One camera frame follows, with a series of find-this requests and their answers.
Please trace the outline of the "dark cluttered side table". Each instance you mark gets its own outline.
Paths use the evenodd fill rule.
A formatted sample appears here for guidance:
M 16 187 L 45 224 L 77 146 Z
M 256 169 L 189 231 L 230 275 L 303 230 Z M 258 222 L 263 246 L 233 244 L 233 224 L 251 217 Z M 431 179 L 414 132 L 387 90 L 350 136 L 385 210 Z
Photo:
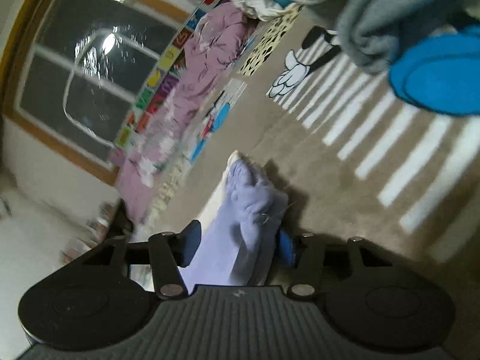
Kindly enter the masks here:
M 128 218 L 125 201 L 116 204 L 104 202 L 98 214 L 86 223 L 86 234 L 72 238 L 60 251 L 59 261 L 66 265 L 81 255 L 89 252 L 107 239 L 134 233 L 134 224 Z

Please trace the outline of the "Mickey Mouse brown blanket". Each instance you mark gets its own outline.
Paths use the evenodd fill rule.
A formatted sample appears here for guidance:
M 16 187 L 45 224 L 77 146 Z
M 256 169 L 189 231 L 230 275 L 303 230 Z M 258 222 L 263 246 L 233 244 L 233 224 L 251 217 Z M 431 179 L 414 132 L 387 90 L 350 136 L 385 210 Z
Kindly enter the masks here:
M 479 357 L 479 119 L 437 115 L 392 93 L 338 55 L 289 94 L 269 97 L 293 51 L 310 63 L 326 53 L 301 13 L 256 72 L 237 74 L 243 92 L 197 161 L 160 182 L 139 230 L 146 239 L 180 231 L 216 188 L 239 151 L 264 167 L 289 196 L 294 230 L 368 239 L 401 255 L 442 284 L 456 304 L 445 346 L 458 359 Z

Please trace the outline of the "window with wooden frame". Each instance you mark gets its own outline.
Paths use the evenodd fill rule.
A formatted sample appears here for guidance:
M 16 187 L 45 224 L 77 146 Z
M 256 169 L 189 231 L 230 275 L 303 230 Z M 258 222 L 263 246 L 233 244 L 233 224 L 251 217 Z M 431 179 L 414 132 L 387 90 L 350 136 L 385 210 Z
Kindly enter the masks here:
M 1 0 L 1 113 L 107 185 L 114 140 L 191 0 Z

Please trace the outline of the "colourful alphabet foam board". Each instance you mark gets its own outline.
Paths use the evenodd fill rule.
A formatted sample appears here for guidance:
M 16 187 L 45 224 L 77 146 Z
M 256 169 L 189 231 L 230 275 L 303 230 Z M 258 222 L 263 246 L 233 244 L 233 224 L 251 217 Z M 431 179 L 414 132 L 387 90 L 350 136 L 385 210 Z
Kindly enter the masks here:
M 176 64 L 185 61 L 185 43 L 192 37 L 199 21 L 222 1 L 201 0 L 167 48 L 156 58 L 156 65 L 145 79 L 136 102 L 126 115 L 124 124 L 114 140 L 116 150 L 124 150 L 134 137 L 145 132 L 153 115 L 161 108 L 180 80 L 180 69 Z

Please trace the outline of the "grey folded clothes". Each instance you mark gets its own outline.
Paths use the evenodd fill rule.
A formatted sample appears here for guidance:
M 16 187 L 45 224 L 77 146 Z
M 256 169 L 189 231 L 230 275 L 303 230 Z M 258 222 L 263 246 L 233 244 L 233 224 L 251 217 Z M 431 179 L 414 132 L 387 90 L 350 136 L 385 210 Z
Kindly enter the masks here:
M 291 0 L 313 21 L 333 30 L 342 51 L 369 74 L 400 55 L 479 0 Z

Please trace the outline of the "lavender sweatpants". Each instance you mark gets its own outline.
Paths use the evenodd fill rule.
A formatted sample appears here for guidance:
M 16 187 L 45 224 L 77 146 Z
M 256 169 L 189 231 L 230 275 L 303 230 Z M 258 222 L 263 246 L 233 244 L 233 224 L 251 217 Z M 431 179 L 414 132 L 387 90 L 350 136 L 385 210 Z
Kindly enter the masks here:
M 202 238 L 180 269 L 189 293 L 196 285 L 262 286 L 272 264 L 288 195 L 264 170 L 234 151 L 199 216 Z

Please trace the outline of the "pink floral quilt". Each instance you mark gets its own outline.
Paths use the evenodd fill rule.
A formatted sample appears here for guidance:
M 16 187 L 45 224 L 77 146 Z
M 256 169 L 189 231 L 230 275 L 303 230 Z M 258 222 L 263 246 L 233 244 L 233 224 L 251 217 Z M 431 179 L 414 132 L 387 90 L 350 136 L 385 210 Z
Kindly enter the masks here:
M 184 72 L 171 86 L 157 89 L 124 148 L 116 188 L 134 224 L 143 222 L 160 173 L 255 27 L 239 7 L 225 2 L 202 17 L 185 43 Z

